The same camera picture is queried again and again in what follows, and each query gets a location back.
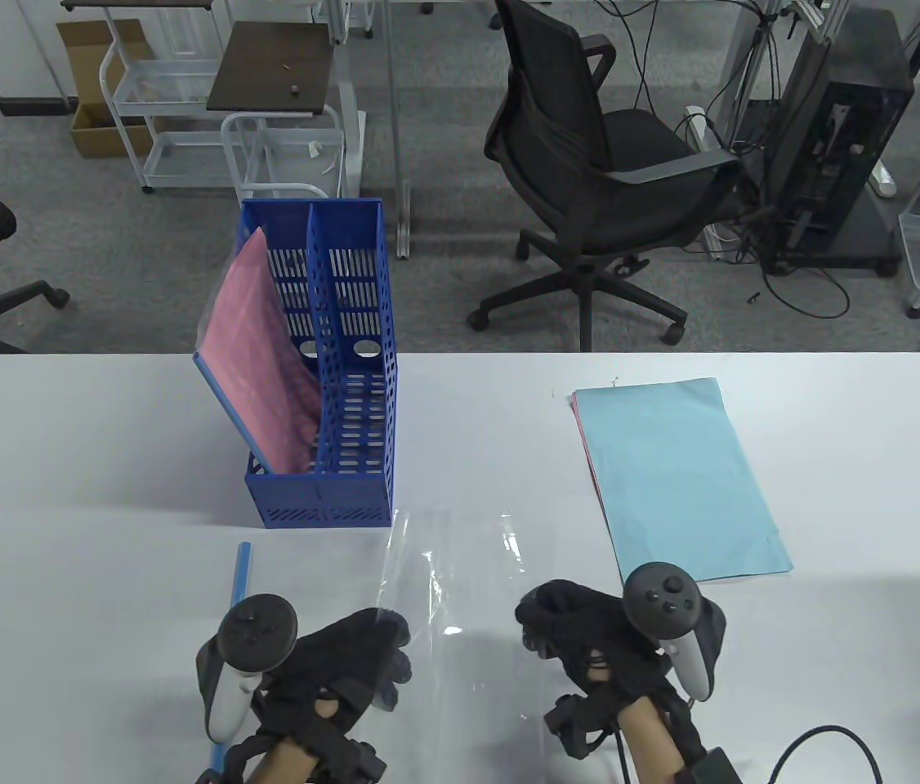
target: pink paper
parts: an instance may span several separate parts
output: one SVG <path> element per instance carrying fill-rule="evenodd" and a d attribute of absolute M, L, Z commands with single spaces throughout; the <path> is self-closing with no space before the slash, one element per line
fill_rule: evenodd
<path fill-rule="evenodd" d="M 310 471 L 322 395 L 289 339 L 257 229 L 232 261 L 213 303 L 199 357 L 235 408 L 272 474 Z"/>

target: small side table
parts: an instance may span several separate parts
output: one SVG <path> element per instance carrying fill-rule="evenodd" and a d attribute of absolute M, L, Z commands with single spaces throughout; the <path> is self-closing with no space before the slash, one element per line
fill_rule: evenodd
<path fill-rule="evenodd" d="M 326 105 L 332 70 L 327 25 L 235 23 L 206 109 L 232 112 L 221 144 L 239 201 L 341 195 L 347 145 L 340 116 Z M 297 127 L 319 117 L 332 126 Z"/>

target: light blue paper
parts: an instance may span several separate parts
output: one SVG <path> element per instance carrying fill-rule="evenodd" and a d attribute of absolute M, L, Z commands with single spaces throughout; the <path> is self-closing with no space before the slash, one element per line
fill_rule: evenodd
<path fill-rule="evenodd" d="M 790 571 L 715 378 L 574 398 L 624 578 L 654 560 L 696 580 Z"/>

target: chair armrest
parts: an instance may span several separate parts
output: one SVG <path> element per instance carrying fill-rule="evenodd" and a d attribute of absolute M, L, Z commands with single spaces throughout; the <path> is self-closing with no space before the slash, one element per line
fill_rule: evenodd
<path fill-rule="evenodd" d="M 711 149 L 707 153 L 688 154 L 684 158 L 657 163 L 652 167 L 635 171 L 605 171 L 602 175 L 621 185 L 645 185 L 659 180 L 669 180 L 673 176 L 690 175 L 692 172 L 709 172 L 710 169 L 742 166 L 743 161 L 728 150 Z"/>
<path fill-rule="evenodd" d="M 591 81 L 594 82 L 594 89 L 597 90 L 605 81 L 606 76 L 609 75 L 610 69 L 613 68 L 613 63 L 616 63 L 616 47 L 602 33 L 584 36 L 580 38 L 580 44 L 583 45 L 583 56 L 601 56 L 601 60 L 598 60 L 598 65 L 591 71 Z"/>

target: wrist strap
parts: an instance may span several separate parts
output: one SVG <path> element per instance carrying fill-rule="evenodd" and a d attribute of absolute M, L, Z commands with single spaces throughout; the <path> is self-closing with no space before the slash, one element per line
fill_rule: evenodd
<path fill-rule="evenodd" d="M 664 727 L 667 728 L 685 765 L 692 768 L 706 757 L 707 750 L 699 740 L 695 724 L 692 724 L 692 710 L 688 703 L 681 699 L 673 688 L 654 691 L 648 696 L 653 701 L 655 709 L 659 711 L 659 716 L 663 718 Z"/>
<path fill-rule="evenodd" d="M 289 738 L 319 761 L 313 779 L 325 784 L 377 784 L 386 765 L 368 743 L 351 740 L 329 719 L 318 716 L 314 708 L 291 703 L 263 702 L 261 729 L 256 735 L 229 748 L 224 757 L 224 772 L 207 770 L 196 784 L 243 784 L 248 761 L 266 754 Z"/>
<path fill-rule="evenodd" d="M 608 684 L 597 687 L 587 697 L 567 694 L 557 699 L 554 709 L 543 716 L 552 735 L 561 741 L 565 753 L 581 760 L 616 732 L 616 714 L 629 701 L 620 698 Z M 587 741 L 587 733 L 598 732 Z"/>

